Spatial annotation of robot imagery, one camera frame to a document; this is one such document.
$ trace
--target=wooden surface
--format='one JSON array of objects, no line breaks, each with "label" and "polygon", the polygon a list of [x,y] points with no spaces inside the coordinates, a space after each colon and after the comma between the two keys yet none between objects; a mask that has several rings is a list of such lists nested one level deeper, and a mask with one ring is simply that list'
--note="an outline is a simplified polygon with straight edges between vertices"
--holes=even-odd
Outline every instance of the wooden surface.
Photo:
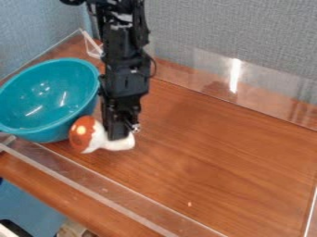
[{"label": "wooden surface", "polygon": [[[49,57],[86,58],[81,46]],[[133,151],[84,156],[67,141],[47,147],[228,236],[300,236],[316,185],[316,131],[161,80],[142,104]],[[157,236],[15,157],[0,157],[0,176],[101,236]]]}]

